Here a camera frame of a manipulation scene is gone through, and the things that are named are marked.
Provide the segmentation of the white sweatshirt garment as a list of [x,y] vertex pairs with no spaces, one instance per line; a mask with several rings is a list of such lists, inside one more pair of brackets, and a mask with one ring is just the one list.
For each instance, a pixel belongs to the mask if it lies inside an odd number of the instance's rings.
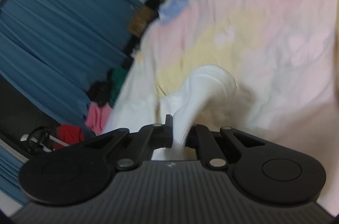
[[105,128],[108,133],[118,128],[137,132],[145,125],[162,123],[173,116],[174,141],[171,148],[160,148],[152,160],[183,160],[189,130],[199,114],[226,105],[236,93],[233,76],[216,65],[203,65],[193,70],[178,91],[160,98],[156,94],[152,74],[145,78],[133,67],[114,104]]

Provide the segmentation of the pink garment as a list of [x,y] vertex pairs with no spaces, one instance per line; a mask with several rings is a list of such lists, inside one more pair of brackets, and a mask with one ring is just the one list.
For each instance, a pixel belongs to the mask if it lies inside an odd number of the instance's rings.
[[99,107],[96,102],[91,102],[87,112],[85,126],[94,132],[96,136],[101,135],[111,111],[112,108],[108,103]]

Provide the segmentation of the black garment pile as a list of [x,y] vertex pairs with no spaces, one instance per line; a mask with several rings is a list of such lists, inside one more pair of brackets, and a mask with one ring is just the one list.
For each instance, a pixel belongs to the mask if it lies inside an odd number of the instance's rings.
[[110,94],[113,89],[112,74],[113,69],[110,69],[106,74],[104,81],[95,81],[90,89],[86,92],[90,101],[95,102],[99,108],[104,107],[110,99]]

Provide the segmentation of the green garment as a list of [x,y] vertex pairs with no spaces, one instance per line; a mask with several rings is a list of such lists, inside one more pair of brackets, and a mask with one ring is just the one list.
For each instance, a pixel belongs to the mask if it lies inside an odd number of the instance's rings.
[[121,66],[117,66],[116,68],[110,70],[107,73],[107,80],[111,84],[110,88],[110,96],[109,96],[109,105],[112,108],[117,100],[119,93],[122,89],[124,81],[128,75],[128,70],[124,69]]

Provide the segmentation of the red garment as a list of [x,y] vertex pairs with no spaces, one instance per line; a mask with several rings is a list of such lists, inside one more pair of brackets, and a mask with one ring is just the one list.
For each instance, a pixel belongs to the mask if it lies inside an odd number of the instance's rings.
[[77,144],[85,140],[80,127],[65,124],[56,128],[56,138],[68,145]]

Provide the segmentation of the silver tripod with phone holder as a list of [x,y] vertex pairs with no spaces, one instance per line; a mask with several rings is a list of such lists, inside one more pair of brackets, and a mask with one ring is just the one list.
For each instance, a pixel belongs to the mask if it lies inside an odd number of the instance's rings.
[[24,143],[27,151],[32,154],[55,151],[55,145],[68,147],[69,144],[63,142],[51,134],[49,127],[41,126],[33,129],[28,134],[24,134],[20,138],[20,142]]

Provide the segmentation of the pastel tie-dye bed sheet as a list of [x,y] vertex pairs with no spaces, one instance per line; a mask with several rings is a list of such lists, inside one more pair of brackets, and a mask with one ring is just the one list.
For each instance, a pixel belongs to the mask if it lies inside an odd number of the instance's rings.
[[132,68],[141,78],[152,74],[162,98],[196,68],[219,66],[235,79],[236,93],[195,123],[244,129],[328,166],[338,159],[337,5],[166,0]]

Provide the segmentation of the right blue curtain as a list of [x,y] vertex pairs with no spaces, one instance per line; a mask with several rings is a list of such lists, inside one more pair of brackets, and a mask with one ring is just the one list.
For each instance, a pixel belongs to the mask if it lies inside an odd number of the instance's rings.
[[139,0],[2,0],[1,75],[60,123],[80,125],[86,91],[126,60]]

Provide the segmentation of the blue curtain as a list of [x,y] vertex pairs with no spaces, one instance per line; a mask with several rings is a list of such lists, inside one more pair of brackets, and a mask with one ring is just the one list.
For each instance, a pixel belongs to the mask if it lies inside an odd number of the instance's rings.
[[1,75],[60,123],[80,125],[86,91],[126,60],[139,0],[2,0]]
[[0,154],[0,186],[1,191],[21,205],[27,203],[27,199],[20,188],[18,175],[23,163],[10,152],[1,147]]

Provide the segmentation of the left blue curtain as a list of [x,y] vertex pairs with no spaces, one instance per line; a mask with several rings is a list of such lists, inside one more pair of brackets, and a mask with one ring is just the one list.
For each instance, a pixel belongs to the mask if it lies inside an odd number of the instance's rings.
[[21,205],[27,203],[27,199],[20,188],[18,175],[23,163],[10,152],[1,147],[0,154],[0,186],[1,191]]

